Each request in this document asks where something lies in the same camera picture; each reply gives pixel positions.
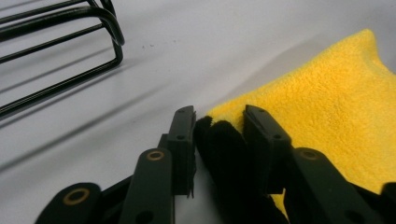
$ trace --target yellow microfiber cloth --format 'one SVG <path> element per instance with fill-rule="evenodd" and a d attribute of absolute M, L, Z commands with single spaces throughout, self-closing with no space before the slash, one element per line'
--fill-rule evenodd
<path fill-rule="evenodd" d="M 211 125 L 226 120 L 241 133 L 246 105 L 267 110 L 294 147 L 321 151 L 349 182 L 379 193 L 396 181 L 396 76 L 381 63 L 372 31 L 216 106 L 207 113 Z"/>

